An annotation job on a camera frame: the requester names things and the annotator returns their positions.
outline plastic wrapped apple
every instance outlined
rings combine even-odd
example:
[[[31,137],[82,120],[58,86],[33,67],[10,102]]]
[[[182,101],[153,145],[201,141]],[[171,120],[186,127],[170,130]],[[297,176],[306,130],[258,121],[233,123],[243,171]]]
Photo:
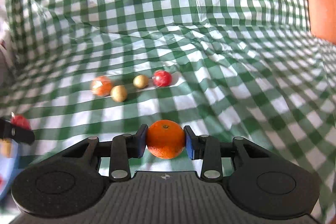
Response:
[[[11,124],[15,126],[18,126],[18,127],[21,127],[27,130],[31,130],[29,121],[22,115],[19,115],[19,114],[13,115],[10,122]]]
[[[153,75],[153,83],[156,86],[168,86],[171,84],[172,76],[165,70],[157,70]]]

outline ribbed black surface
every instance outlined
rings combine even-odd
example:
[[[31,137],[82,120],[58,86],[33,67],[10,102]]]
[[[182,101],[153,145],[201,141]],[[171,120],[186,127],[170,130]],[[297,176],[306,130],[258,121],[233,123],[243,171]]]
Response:
[[[128,182],[113,183],[96,205],[82,213],[58,219],[42,219],[23,213],[12,223],[314,224],[317,222],[309,216],[292,220],[268,220],[246,213],[229,200],[219,184],[203,182],[198,179],[195,172],[137,172]]]

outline gold ball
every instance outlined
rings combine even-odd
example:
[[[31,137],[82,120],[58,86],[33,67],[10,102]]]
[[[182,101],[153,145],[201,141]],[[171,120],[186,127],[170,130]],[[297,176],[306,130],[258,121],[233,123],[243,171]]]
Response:
[[[148,77],[146,75],[138,75],[133,79],[133,85],[138,89],[143,89],[148,85]]]
[[[127,90],[123,85],[117,85],[111,90],[111,97],[115,102],[123,102],[127,98]]]

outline green checkered tablecloth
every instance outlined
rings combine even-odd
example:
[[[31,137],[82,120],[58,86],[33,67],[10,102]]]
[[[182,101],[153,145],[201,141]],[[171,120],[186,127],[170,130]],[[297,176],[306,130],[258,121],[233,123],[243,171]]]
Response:
[[[244,136],[316,171],[313,215],[335,214],[336,47],[309,32],[307,0],[6,0],[17,78],[0,102],[30,119],[36,142],[21,167],[88,136],[111,140],[170,119],[221,141]],[[135,90],[158,69],[173,84]],[[128,99],[97,98],[109,75]],[[135,170],[197,170],[186,153],[148,151]],[[232,172],[223,159],[224,173]],[[105,174],[108,161],[100,172]]]

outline crosshair logo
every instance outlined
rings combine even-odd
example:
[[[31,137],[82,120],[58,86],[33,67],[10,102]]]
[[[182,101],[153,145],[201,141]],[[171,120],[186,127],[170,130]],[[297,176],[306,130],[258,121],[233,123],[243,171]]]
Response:
[[[164,180],[167,180],[168,178],[170,178],[170,175],[164,174],[164,175],[161,176],[161,178],[164,179]]]

